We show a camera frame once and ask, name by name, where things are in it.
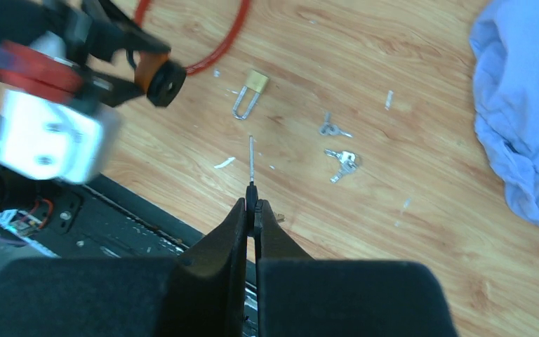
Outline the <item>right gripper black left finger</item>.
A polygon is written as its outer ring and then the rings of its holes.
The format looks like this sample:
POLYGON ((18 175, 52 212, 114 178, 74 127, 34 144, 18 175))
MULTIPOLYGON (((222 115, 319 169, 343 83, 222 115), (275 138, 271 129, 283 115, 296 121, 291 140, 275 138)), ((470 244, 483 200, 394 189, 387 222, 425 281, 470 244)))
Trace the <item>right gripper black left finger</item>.
POLYGON ((0 271, 0 336, 240 336, 246 205, 177 258, 25 258, 0 271))

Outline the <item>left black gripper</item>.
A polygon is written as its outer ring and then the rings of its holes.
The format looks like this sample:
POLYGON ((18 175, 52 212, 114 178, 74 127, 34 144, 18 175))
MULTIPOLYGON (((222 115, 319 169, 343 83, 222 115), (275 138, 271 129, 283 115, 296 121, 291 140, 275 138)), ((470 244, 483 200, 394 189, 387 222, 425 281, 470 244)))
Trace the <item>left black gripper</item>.
MULTIPOLYGON (((171 47, 141 29, 114 2, 83 0, 42 1, 49 29, 62 39, 64 56, 86 61, 92 55, 110 60, 118 50, 168 53, 171 47)), ((79 90, 79 100, 89 105, 117 107, 145 95, 139 85, 110 74, 93 74, 79 90)))

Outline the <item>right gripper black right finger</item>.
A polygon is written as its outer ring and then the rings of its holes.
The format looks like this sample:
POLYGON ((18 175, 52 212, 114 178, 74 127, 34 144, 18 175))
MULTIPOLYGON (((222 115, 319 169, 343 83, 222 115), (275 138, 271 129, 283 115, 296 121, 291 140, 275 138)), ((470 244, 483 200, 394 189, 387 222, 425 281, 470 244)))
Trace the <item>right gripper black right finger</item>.
POLYGON ((405 260, 317 260, 255 210, 261 336, 456 336, 442 287, 405 260))

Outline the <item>black head key bunch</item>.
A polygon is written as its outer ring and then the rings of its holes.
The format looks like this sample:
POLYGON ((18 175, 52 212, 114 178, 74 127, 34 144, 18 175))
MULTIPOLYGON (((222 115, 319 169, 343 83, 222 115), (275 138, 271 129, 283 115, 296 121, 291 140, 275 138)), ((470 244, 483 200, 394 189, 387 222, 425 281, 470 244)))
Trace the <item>black head key bunch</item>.
POLYGON ((283 232, 277 215, 267 200, 259 198, 258 188, 255 184, 255 151, 254 137, 248 137, 249 151, 249 183, 245 192, 245 224, 248 235, 253 237, 263 232, 283 232))

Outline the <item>orange black padlock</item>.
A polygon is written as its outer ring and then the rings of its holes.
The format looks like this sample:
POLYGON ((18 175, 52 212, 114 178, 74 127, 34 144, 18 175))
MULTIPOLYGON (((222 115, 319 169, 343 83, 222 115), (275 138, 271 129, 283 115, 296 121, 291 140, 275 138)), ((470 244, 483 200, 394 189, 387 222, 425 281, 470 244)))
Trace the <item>orange black padlock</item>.
POLYGON ((180 92, 187 77, 187 70, 171 59, 171 53, 140 51, 137 62, 134 54, 135 51, 126 51, 126 59, 133 68, 133 83, 153 106, 168 107, 180 92))

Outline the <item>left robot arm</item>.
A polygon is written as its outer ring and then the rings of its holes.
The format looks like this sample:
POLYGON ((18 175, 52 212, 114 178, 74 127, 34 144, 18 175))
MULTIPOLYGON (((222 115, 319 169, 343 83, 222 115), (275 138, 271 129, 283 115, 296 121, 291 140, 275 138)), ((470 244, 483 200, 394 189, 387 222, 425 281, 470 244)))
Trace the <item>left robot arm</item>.
POLYGON ((83 185, 106 164, 117 107, 167 107, 186 72, 171 47, 111 1, 0 1, 0 213, 36 203, 44 184, 83 185))

